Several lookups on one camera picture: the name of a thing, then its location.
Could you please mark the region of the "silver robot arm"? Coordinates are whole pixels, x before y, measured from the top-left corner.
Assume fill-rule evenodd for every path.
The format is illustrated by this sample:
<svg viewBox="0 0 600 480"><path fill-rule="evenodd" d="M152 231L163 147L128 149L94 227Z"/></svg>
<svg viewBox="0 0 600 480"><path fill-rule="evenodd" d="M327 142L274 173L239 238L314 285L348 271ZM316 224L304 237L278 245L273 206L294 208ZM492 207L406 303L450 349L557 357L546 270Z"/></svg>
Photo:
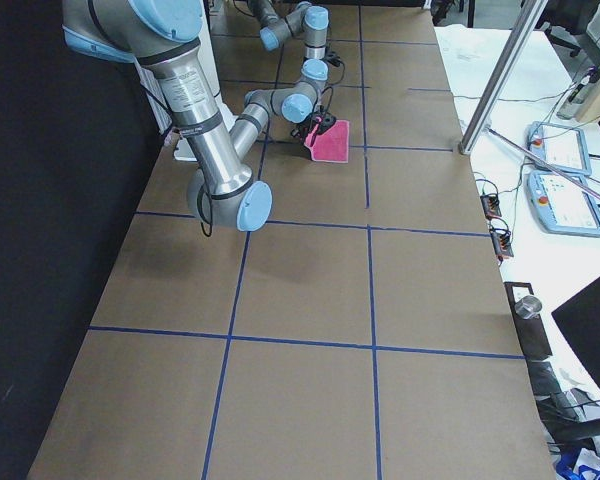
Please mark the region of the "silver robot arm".
<svg viewBox="0 0 600 480"><path fill-rule="evenodd" d="M269 1L251 1L267 50L303 35L306 48L294 86L256 90L232 126L224 122L199 52L206 25L198 1L65 1L66 44L83 55L138 63L152 72L170 108L174 126L189 144L198 169L189 182L192 214L210 227L242 232L260 229L272 208L268 184L243 159L272 116L300 125L321 103L328 78L325 62L329 12L308 1L281 17Z"/></svg>
<svg viewBox="0 0 600 480"><path fill-rule="evenodd" d="M322 60L335 67L343 64L328 44L330 14L327 8L301 1L282 17L271 1L247 1L247 7L260 24L260 40L267 51L281 48L292 38L303 38L305 60Z"/></svg>

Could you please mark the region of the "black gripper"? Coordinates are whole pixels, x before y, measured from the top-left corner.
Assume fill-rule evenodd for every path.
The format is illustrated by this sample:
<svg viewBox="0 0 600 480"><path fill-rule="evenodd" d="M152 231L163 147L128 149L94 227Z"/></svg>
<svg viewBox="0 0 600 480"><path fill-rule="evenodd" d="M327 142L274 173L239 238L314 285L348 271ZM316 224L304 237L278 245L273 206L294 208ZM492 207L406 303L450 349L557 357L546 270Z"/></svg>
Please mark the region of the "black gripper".
<svg viewBox="0 0 600 480"><path fill-rule="evenodd" d="M318 136L325 134L336 123L337 118L328 111L317 111L303 122L296 124L290 135L300 142L315 142Z"/></svg>

